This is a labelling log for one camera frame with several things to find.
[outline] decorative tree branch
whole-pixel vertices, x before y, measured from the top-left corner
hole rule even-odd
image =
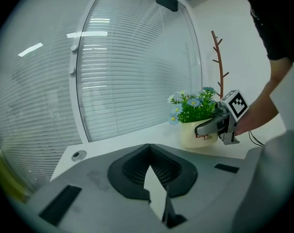
[[[220,50],[219,50],[219,44],[222,42],[222,39],[220,39],[220,41],[218,42],[214,31],[211,31],[211,34],[212,34],[214,42],[215,42],[215,47],[213,47],[213,48],[217,52],[217,56],[218,56],[218,60],[213,60],[213,61],[219,63],[219,71],[220,71],[220,82],[218,82],[218,85],[220,86],[220,94],[218,92],[216,92],[216,93],[220,97],[220,99],[222,99],[224,96],[224,77],[226,75],[228,75],[229,72],[227,72],[225,75],[223,73],[223,63],[221,61]]]

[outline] round button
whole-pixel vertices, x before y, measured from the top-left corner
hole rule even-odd
[[[83,160],[85,158],[85,156],[86,156],[86,151],[80,150],[80,151],[75,152],[72,155],[71,159],[73,161],[81,161],[81,160]]]
[[[71,49],[72,52],[75,52],[75,51],[77,51],[78,46],[77,45],[72,45],[70,49]]]

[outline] yellow object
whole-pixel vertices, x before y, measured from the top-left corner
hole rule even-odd
[[[6,193],[17,200],[25,201],[25,188],[26,185],[19,181],[14,172],[5,162],[0,153],[0,186]]]

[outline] white wall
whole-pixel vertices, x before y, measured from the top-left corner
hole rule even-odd
[[[251,104],[260,94],[270,77],[270,65],[263,42],[250,16],[247,0],[207,0],[194,6],[196,31],[202,58],[203,85],[215,87],[220,81],[217,53],[213,49],[214,30],[218,40],[224,74],[224,94],[239,89]],[[254,131],[259,138],[271,139],[283,133],[280,117]]]

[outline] white countertop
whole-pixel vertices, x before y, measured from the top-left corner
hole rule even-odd
[[[248,150],[256,147],[256,145],[250,141],[248,133],[244,133],[236,137],[240,141],[239,144],[224,145],[223,142],[218,139],[218,141],[212,146],[197,149],[185,149],[181,146],[179,131],[179,125],[172,126],[168,122],[165,122],[147,129],[113,138],[69,146],[61,157],[51,180],[78,163],[72,161],[71,157],[79,150],[86,151],[87,156],[85,159],[88,159],[135,145],[154,143],[200,154],[244,159]]]

